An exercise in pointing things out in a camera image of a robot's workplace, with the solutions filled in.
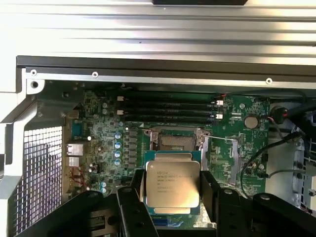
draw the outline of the motherboard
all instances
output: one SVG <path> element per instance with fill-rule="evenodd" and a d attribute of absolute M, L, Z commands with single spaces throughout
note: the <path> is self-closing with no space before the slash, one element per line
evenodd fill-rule
<path fill-rule="evenodd" d="M 67 115 L 71 134 L 66 155 L 73 192 L 96 190 L 107 196 L 129 185 L 135 170 L 147 169 L 158 153 L 175 159 L 191 154 L 199 169 L 209 170 L 221 186 L 240 191 L 244 164 L 268 143 L 269 108 L 264 97 L 88 90 Z M 265 179 L 257 172 L 265 171 L 267 159 L 263 154 L 247 168 L 244 188 L 249 195 L 265 191 Z M 200 204 L 186 214 L 148 210 L 155 225 L 209 225 Z"/>

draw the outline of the perforated metal panel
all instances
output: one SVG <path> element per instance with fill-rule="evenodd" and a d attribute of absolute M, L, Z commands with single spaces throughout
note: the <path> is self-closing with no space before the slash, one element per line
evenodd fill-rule
<path fill-rule="evenodd" d="M 25 131 L 23 170 L 13 195 L 13 236 L 61 204 L 62 127 Z"/>

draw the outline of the ventilation grille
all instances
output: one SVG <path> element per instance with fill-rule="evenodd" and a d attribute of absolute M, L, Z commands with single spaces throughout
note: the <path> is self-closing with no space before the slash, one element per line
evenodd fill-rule
<path fill-rule="evenodd" d="M 13 236 L 61 204 L 61 186 L 62 127 L 25 131 L 23 176 L 13 195 Z"/>

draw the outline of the green circuit board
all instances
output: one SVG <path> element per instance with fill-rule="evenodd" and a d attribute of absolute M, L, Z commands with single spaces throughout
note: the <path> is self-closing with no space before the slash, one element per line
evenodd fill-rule
<path fill-rule="evenodd" d="M 252 96 L 221 98 L 222 104 L 212 105 L 212 112 L 210 112 L 212 120 L 200 118 L 199 111 L 193 120 L 170 116 L 160 121 L 159 115 L 158 121 L 151 120 L 151 117 L 142 121 L 141 116 L 123 118 L 117 107 L 119 97 L 123 95 L 138 98 L 140 94 L 144 98 L 157 101 L 168 101 L 168 99 L 194 101 L 194 103 L 214 101 L 213 94 L 130 90 L 86 91 L 84 101 L 75 108 L 79 111 L 78 118 L 69 120 L 72 127 L 69 142 L 86 141 L 88 136 L 92 138 L 91 141 L 85 142 L 84 155 L 80 158 L 79 164 L 81 170 L 84 171 L 85 185 L 91 190 L 102 190 L 104 196 L 121 186 L 128 185 L 135 169 L 144 168 L 145 152 L 151 149 L 151 139 L 146 132 L 153 127 L 165 126 L 171 129 L 163 129 L 160 132 L 163 135 L 189 137 L 194 135 L 193 130 L 181 130 L 181 127 L 190 127 L 203 129 L 209 132 L 210 136 L 238 140 L 234 148 L 230 140 L 209 138 L 205 159 L 207 159 L 207 168 L 222 186 L 230 186 L 240 191 L 239 172 L 243 164 L 268 142 L 269 122 L 264 117 L 269 113 L 270 107 L 267 98 Z M 168 110 L 168 112 L 177 113 L 178 111 Z M 258 125 L 253 129 L 245 126 L 244 120 L 249 115 L 258 120 Z M 171 146 L 171 150 L 177 149 L 181 147 Z M 232 181 L 234 169 L 237 169 L 235 183 Z M 264 192 L 265 180 L 258 178 L 256 173 L 258 170 L 265 169 L 266 161 L 261 157 L 250 169 L 247 169 L 244 186 L 249 195 Z M 206 227 L 207 223 L 202 219 L 202 213 L 199 216 L 169 215 L 167 222 L 169 226 L 181 226 L 184 229 L 191 228 L 193 225 L 196 227 L 197 223 L 199 227 Z"/>

